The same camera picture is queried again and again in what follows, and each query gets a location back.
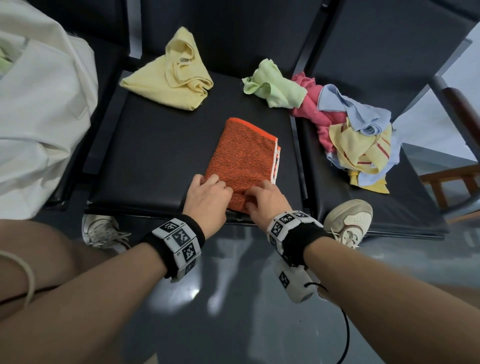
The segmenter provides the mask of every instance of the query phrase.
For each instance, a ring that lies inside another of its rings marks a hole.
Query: sneaker
[[[357,248],[372,222],[372,206],[363,200],[350,200],[335,207],[325,218],[324,229],[338,242]]]
[[[112,216],[84,215],[82,236],[85,244],[94,248],[114,249],[118,253],[130,249],[130,233],[121,232],[119,224]]]

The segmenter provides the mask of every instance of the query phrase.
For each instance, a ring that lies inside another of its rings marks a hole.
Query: right hand
[[[292,210],[278,187],[269,181],[263,181],[261,187],[250,187],[245,194],[255,196],[257,199],[256,205],[252,202],[247,202],[245,207],[253,222],[263,231],[267,231],[268,225],[270,225],[275,216]]]

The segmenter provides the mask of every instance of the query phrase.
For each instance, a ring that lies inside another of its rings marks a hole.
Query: forearm
[[[330,238],[304,259],[386,363],[480,363],[476,308]]]
[[[142,243],[0,323],[2,363],[81,363],[111,340],[167,272]]]

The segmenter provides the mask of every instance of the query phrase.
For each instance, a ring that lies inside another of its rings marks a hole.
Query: orange towel border
[[[267,133],[265,130],[260,129],[258,126],[250,124],[248,121],[245,121],[245,120],[242,120],[242,119],[239,119],[239,118],[229,118],[228,120],[239,122],[240,124],[243,124],[243,125],[249,127],[254,132],[264,136],[265,138],[273,140],[274,142],[276,142],[278,140],[276,136],[273,136],[273,135]]]

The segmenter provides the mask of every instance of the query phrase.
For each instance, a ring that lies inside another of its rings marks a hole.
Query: thigh
[[[108,259],[105,252],[73,242],[51,226],[25,220],[0,220],[0,250],[15,254],[31,267],[35,289],[61,285]],[[0,256],[0,301],[27,291],[24,269]],[[0,320],[23,304],[24,299],[19,299],[0,306]]]

